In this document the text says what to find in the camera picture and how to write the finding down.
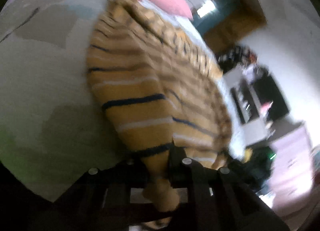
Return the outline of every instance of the white wall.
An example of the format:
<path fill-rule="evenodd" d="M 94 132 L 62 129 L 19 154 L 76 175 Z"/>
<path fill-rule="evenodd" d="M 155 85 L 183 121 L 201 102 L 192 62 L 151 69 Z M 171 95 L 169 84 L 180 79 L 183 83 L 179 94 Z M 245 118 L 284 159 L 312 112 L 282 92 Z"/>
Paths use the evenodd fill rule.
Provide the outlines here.
<path fill-rule="evenodd" d="M 241 43 L 269 67 L 291 109 L 294 121 L 305 121 L 312 145 L 320 144 L 319 17 L 308 0 L 261 0 L 268 25 Z"/>

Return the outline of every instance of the gray patch on sheet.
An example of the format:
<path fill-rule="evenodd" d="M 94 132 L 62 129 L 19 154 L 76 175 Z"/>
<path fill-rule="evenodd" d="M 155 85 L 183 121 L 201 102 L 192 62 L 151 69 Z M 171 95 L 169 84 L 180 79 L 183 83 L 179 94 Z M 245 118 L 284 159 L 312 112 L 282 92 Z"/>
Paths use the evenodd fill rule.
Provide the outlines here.
<path fill-rule="evenodd" d="M 68 34 L 75 25 L 76 12 L 64 5 L 51 5 L 15 31 L 25 40 L 37 40 L 66 48 Z"/>

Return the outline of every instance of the bright light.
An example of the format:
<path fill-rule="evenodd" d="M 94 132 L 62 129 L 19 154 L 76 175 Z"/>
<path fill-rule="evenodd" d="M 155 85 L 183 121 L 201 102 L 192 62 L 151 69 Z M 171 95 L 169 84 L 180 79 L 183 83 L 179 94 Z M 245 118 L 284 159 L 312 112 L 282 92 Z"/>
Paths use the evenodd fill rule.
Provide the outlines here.
<path fill-rule="evenodd" d="M 210 13 L 211 11 L 215 10 L 216 7 L 211 0 L 206 0 L 204 4 L 197 10 L 198 15 L 200 18 L 204 17 L 206 14 Z"/>

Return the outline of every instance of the wall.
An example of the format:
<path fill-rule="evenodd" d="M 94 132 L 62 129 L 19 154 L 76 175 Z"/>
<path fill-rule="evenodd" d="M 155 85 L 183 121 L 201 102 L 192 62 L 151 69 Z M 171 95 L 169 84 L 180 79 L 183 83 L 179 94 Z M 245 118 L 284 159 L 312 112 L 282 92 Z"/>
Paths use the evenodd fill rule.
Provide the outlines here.
<path fill-rule="evenodd" d="M 308 0 L 260 0 L 267 26 L 243 40 L 269 67 L 291 109 L 305 121 L 312 145 L 320 144 L 320 29 Z"/>

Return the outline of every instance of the bed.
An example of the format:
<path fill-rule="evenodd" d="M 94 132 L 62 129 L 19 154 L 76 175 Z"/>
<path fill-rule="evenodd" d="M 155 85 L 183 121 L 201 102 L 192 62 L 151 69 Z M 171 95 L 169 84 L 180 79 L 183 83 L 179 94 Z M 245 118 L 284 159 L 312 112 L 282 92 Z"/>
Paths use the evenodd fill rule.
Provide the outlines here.
<path fill-rule="evenodd" d="M 86 81 L 86 49 L 108 0 L 9 0 L 0 13 L 0 160 L 34 193 L 56 200 L 91 167 L 127 150 Z M 142 5 L 185 30 L 214 59 L 187 18 Z M 242 157 L 240 120 L 224 79 L 216 82 L 232 121 L 230 154 Z"/>

